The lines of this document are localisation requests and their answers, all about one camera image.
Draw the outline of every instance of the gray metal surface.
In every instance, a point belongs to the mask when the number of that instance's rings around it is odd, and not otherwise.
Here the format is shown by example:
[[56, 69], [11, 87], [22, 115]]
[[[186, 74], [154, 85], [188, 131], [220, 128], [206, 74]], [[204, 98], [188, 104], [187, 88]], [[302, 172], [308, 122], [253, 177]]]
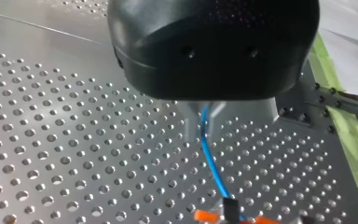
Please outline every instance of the gray metal surface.
[[[134, 90], [109, 45], [26, 23], [0, 17], [0, 223], [194, 223], [215, 204], [176, 102]], [[274, 123], [258, 108], [227, 114], [211, 143], [243, 213], [358, 223], [358, 190], [323, 131], [331, 120]]]

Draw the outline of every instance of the screw hole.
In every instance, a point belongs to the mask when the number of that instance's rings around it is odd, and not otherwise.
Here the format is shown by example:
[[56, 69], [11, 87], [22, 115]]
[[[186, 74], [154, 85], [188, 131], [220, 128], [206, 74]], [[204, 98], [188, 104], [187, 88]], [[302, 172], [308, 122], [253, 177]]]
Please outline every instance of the screw hole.
[[188, 59], [192, 59], [196, 55], [196, 51], [190, 46], [182, 47], [182, 55]]
[[244, 52], [246, 57], [255, 58], [258, 54], [258, 49], [255, 47], [248, 47]]

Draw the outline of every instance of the bolt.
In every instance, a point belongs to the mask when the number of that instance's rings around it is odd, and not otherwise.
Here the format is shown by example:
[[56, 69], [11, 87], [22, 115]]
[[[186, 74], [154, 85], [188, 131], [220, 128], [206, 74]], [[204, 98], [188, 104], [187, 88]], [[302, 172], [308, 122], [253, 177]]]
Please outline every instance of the bolt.
[[324, 110], [324, 112], [322, 112], [322, 115], [325, 117], [325, 118], [328, 118], [330, 116], [330, 112], [328, 112], [327, 109]]
[[319, 102], [319, 104], [323, 103], [324, 102], [324, 97], [320, 95], [319, 99], [318, 99], [318, 102]]
[[287, 115], [288, 109], [286, 107], [283, 107], [279, 110], [279, 115], [284, 116]]
[[331, 89], [330, 89], [330, 93], [331, 93], [332, 95], [336, 94], [336, 92], [337, 92], [337, 90], [336, 90], [335, 88], [331, 88]]
[[304, 123], [308, 123], [310, 122], [310, 116], [308, 116], [308, 114], [304, 113], [304, 114], [301, 114], [298, 119], [301, 121], [301, 122], [304, 122]]
[[327, 128], [327, 131], [330, 132], [330, 133], [334, 133], [336, 131], [336, 129], [334, 128], [333, 125], [329, 125], [328, 128]]
[[340, 108], [341, 106], [342, 106], [342, 103], [341, 103], [340, 101], [337, 101], [337, 102], [336, 102], [336, 107], [337, 107], [337, 108]]

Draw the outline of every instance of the metal sheet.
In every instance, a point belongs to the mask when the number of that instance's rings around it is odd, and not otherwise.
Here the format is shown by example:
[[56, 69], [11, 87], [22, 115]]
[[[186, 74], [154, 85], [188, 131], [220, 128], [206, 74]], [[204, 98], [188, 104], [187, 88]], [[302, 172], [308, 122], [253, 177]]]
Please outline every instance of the metal sheet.
[[[110, 47], [0, 17], [0, 223], [194, 223], [220, 196], [183, 119], [134, 90]], [[211, 146], [243, 213], [358, 223], [326, 122], [227, 114]]]

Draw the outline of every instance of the perforated metal plate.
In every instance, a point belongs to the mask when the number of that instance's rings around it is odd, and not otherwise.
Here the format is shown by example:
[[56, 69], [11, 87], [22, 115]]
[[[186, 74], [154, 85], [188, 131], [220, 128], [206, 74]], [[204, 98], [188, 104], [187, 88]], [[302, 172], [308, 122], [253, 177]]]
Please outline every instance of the perforated metal plate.
[[[194, 223], [220, 193], [183, 119], [134, 90], [110, 46], [0, 18], [0, 223]], [[336, 136], [255, 113], [222, 125], [211, 148], [251, 220], [358, 223]]]

